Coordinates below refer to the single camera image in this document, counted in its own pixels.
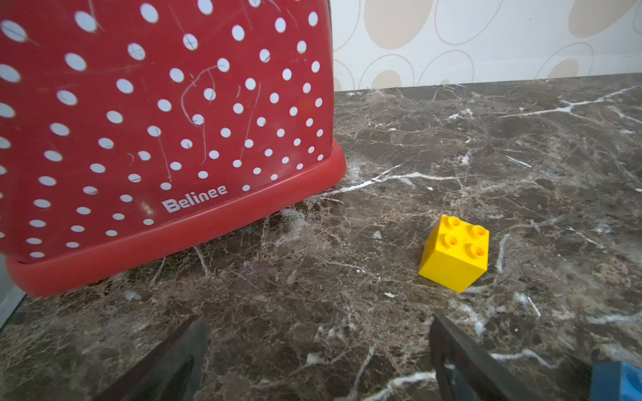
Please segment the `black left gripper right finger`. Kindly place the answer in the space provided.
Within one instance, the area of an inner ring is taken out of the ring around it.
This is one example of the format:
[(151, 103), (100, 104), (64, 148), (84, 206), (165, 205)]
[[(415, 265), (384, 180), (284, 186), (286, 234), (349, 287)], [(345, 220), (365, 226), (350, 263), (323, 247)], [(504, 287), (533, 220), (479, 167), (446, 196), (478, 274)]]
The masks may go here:
[(434, 316), (431, 363), (443, 400), (540, 400), (454, 322)]

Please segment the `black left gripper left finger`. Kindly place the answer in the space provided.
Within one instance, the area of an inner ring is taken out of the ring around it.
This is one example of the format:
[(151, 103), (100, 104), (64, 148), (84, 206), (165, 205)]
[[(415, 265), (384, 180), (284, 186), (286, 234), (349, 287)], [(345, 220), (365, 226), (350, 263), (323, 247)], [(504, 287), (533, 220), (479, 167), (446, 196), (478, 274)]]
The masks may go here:
[(193, 400), (202, 381), (209, 330), (192, 316), (96, 400)]

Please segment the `yellow square lego brick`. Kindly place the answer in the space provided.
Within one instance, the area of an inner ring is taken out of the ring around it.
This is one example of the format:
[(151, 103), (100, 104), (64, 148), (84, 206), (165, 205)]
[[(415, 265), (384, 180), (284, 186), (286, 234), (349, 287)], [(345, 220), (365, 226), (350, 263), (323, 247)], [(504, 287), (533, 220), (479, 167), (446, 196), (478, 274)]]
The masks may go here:
[(488, 270), (490, 232), (457, 217), (440, 217), (426, 241), (419, 275), (462, 293)]

